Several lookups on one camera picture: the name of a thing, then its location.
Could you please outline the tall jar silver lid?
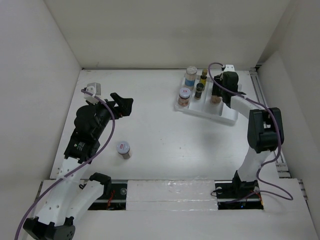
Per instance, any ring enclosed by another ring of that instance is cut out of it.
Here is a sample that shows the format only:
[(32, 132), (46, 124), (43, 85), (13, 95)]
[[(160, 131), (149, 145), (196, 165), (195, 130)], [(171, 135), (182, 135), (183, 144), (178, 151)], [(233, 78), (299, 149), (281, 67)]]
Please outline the tall jar silver lid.
[(197, 72), (198, 69), (195, 66), (189, 66), (186, 69), (185, 72), (185, 80), (184, 80), (184, 85), (186, 88), (189, 88), (190, 90), (194, 89), (195, 81), (197, 79)]

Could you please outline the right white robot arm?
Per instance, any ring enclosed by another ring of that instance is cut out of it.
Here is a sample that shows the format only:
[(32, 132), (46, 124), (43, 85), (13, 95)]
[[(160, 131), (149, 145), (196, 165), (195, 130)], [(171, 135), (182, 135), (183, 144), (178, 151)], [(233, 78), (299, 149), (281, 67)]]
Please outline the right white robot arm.
[(239, 76), (234, 71), (223, 71), (212, 80), (211, 96), (222, 100), (248, 120), (249, 147), (244, 161), (230, 183), (217, 183), (213, 191), (217, 198), (227, 199), (229, 204), (233, 204), (260, 194), (260, 172), (270, 163), (267, 158), (273, 151), (277, 151), (277, 158), (281, 154), (284, 143), (282, 114), (279, 108), (268, 108), (239, 91)]

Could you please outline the pink lid spice bottle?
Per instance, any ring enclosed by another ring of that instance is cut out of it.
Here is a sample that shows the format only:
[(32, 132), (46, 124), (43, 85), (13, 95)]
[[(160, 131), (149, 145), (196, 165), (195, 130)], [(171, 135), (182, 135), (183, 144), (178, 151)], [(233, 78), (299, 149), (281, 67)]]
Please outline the pink lid spice bottle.
[(210, 100), (211, 100), (212, 104), (220, 104), (221, 101), (222, 101), (222, 97), (216, 96), (216, 95), (212, 95)]

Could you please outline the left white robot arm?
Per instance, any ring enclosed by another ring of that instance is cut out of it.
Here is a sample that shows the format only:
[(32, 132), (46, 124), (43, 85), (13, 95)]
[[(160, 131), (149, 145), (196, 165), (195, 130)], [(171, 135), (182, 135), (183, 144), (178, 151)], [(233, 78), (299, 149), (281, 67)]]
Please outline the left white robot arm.
[(112, 100), (101, 99), (87, 89), (82, 92), (86, 105), (76, 112), (74, 130), (64, 152), (56, 181), (40, 195), (48, 196), (35, 215), (27, 217), (23, 229), (35, 240), (71, 240), (76, 222), (98, 198), (113, 195), (110, 176), (94, 173), (83, 187), (80, 180), (93, 159), (105, 146), (99, 138), (109, 122), (128, 117), (134, 100), (111, 93)]

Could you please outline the dark jar white lid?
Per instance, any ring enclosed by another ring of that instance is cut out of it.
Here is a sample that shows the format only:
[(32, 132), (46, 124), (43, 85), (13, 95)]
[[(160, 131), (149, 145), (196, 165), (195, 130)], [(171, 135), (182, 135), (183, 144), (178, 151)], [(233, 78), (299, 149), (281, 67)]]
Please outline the dark jar white lid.
[(116, 150), (125, 160), (131, 157), (131, 148), (127, 141), (120, 141), (116, 146)]

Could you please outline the yellow bottle cork cap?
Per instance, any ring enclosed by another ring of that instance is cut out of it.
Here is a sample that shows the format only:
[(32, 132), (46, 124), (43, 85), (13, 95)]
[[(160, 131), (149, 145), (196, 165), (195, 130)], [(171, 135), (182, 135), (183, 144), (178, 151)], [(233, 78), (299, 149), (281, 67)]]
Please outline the yellow bottle cork cap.
[(207, 74), (208, 74), (208, 70), (207, 70), (206, 68), (204, 68), (204, 69), (202, 70), (202, 73), (201, 73), (200, 79), (199, 79), (199, 82), (200, 82), (201, 84), (203, 84), (203, 88), (204, 88), (204, 89), (205, 89), (206, 83), (207, 83)]

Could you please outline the small black pepper grinder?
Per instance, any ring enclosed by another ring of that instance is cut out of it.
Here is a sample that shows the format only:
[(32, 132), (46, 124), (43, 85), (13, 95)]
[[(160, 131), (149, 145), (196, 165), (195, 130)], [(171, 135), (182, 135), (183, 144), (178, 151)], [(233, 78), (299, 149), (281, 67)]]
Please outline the small black pepper grinder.
[(203, 83), (199, 82), (197, 85), (196, 85), (196, 88), (195, 88), (195, 94), (194, 94), (194, 98), (196, 100), (199, 100), (201, 99), (202, 97), (202, 92), (204, 90), (205, 86)]

